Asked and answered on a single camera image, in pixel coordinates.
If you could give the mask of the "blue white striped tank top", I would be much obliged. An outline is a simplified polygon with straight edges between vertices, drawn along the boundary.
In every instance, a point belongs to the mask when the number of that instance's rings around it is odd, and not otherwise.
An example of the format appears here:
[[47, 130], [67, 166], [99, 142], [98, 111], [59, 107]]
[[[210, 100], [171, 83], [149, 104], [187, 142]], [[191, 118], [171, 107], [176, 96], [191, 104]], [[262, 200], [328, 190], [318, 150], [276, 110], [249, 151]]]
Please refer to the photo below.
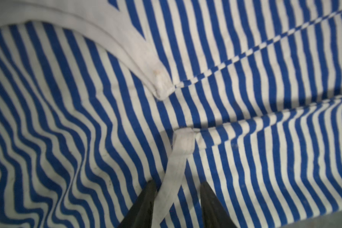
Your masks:
[[342, 1], [0, 1], [0, 228], [342, 211]]

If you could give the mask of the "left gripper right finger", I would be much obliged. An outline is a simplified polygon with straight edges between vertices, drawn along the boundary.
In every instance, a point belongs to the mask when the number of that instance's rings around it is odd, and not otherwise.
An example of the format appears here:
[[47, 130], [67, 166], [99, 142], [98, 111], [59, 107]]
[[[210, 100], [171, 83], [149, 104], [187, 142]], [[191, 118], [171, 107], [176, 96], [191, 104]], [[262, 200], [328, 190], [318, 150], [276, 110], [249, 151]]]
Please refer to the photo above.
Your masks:
[[211, 186], [205, 181], [200, 186], [200, 203], [205, 228], [236, 228]]

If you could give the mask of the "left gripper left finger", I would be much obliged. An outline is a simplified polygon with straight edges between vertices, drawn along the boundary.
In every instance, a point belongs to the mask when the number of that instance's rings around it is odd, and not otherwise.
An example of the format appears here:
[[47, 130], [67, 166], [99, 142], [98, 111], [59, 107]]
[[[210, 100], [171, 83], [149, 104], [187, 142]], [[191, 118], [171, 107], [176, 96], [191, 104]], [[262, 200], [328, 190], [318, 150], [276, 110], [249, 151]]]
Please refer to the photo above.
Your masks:
[[147, 182], [118, 228], [151, 228], [156, 193], [156, 183], [153, 180]]

